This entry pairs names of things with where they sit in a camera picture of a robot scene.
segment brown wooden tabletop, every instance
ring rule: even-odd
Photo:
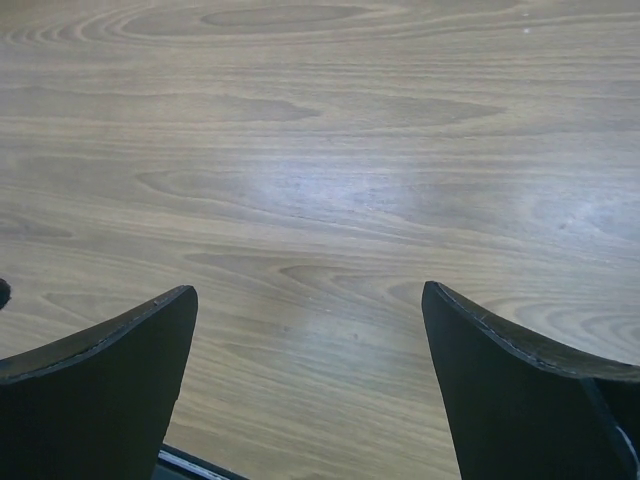
[[[425,280],[640,363],[640,3],[4,0],[0,205],[0,357],[190,283],[168,443],[454,479]]]

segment laminate surface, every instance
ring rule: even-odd
[[[637,0],[2,0],[0,356],[193,284],[169,444],[458,478],[424,281],[640,363],[639,155]]]

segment wood grain pattern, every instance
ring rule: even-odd
[[[456,478],[427,279],[640,362],[637,0],[5,0],[0,34],[0,355],[195,285],[169,443]]]

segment wooden table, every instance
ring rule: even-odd
[[[5,0],[0,34],[0,356],[195,285],[170,444],[456,478],[428,279],[640,362],[637,0]]]

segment wooden surface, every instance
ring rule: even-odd
[[[167,441],[254,480],[457,477],[428,279],[640,362],[637,0],[0,12],[0,356],[191,283]]]

